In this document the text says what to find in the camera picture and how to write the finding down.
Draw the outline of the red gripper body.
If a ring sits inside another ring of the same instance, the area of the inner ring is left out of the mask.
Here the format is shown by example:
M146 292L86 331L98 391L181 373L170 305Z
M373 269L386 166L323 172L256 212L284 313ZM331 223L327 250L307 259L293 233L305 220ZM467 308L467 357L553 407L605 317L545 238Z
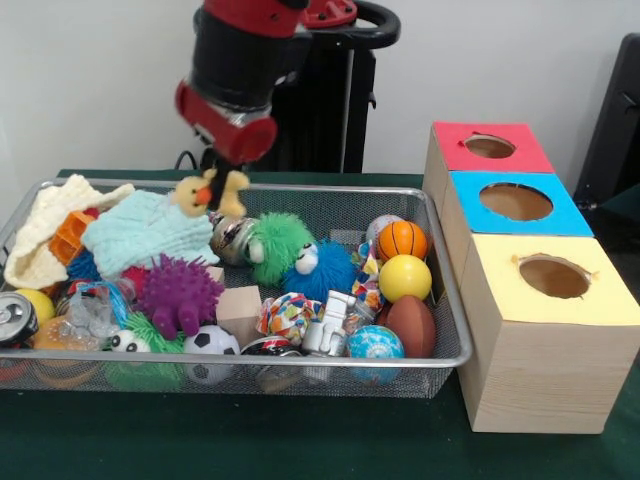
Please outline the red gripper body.
M261 159L273 146L277 124L270 110L238 112L206 101L185 80L175 92L180 116L230 164Z

